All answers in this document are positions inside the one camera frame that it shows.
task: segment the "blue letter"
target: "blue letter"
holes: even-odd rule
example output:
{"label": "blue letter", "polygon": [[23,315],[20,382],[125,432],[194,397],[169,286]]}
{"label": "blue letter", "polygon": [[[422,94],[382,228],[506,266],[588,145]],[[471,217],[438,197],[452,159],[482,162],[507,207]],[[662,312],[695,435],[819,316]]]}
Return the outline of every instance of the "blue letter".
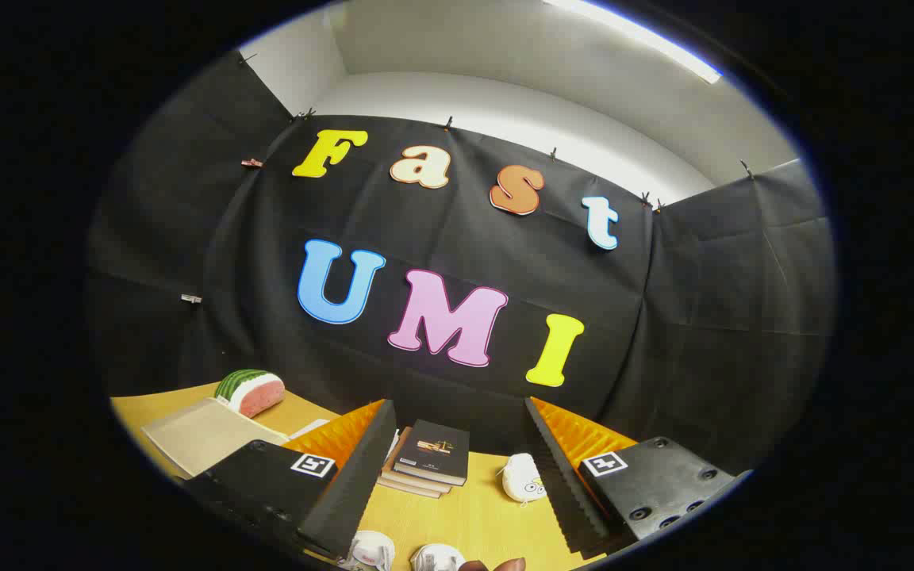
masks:
{"label": "blue letter", "polygon": [[619,245],[619,240],[609,235],[609,221],[617,223],[620,214],[609,208],[609,199],[605,196],[589,196],[581,200],[587,211],[587,235],[591,242],[606,250],[612,250]]}
{"label": "blue letter", "polygon": [[330,274],[330,264],[337,260],[340,254],[340,246],[336,243],[325,240],[305,242],[305,266],[302,267],[301,278],[298,279],[298,303],[301,304],[301,308],[319,321],[334,325],[351,323],[362,315],[366,308],[366,299],[369,299],[369,289],[373,285],[373,275],[376,274],[376,270],[387,265],[386,258],[376,252],[352,252],[351,260],[355,263],[355,274],[351,276],[348,299],[342,304],[333,304],[323,297],[323,288],[326,286],[327,274]]}

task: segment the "white plush toy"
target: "white plush toy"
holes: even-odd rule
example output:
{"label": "white plush toy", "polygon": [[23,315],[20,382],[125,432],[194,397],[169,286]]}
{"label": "white plush toy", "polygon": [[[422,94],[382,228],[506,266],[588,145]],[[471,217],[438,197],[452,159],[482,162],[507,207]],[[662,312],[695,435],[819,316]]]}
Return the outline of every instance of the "white plush toy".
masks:
{"label": "white plush toy", "polygon": [[351,540],[348,556],[337,562],[337,567],[348,571],[390,571],[394,558],[394,545],[378,531],[359,531]]}
{"label": "white plush toy", "polygon": [[457,548],[443,543],[422,546],[411,558],[414,571],[457,571],[461,565],[464,565],[464,556]]}
{"label": "white plush toy", "polygon": [[503,473],[503,490],[521,506],[545,497],[545,487],[530,454],[510,456],[507,466],[500,471]]}

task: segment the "hand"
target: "hand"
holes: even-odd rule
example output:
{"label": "hand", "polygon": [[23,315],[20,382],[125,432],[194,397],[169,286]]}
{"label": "hand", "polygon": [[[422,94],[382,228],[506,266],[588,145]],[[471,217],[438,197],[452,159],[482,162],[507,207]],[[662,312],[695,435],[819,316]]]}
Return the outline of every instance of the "hand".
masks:
{"label": "hand", "polygon": [[[510,561],[503,561],[503,563],[498,564],[496,570],[494,571],[524,571],[527,567],[527,562],[524,561],[524,558],[520,559],[511,559]],[[485,563],[482,561],[468,561],[464,565],[460,566],[460,569],[457,571],[489,571],[489,568],[486,567]]]}

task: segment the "toy watermelon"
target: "toy watermelon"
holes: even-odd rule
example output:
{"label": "toy watermelon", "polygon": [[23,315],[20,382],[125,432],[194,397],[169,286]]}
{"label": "toy watermelon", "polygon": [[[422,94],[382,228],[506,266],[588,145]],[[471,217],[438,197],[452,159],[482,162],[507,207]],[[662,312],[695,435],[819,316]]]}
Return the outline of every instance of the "toy watermelon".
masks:
{"label": "toy watermelon", "polygon": [[213,396],[251,419],[284,399],[284,382],[273,373],[242,369],[226,376]]}

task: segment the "pink letter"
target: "pink letter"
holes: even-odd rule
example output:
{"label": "pink letter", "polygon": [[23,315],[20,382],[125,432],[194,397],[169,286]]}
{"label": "pink letter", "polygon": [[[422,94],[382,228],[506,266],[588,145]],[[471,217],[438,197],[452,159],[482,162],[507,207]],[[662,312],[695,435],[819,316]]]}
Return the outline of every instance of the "pink letter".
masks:
{"label": "pink letter", "polygon": [[407,282],[411,285],[407,309],[400,328],[390,333],[387,341],[404,351],[418,351],[421,348],[418,325],[424,323],[428,353],[438,354],[459,332],[460,339],[447,351],[447,357],[461,365],[489,365],[486,348],[496,315],[507,305],[507,295],[498,289],[475,288],[454,311],[450,311],[443,276],[431,271],[409,270]]}

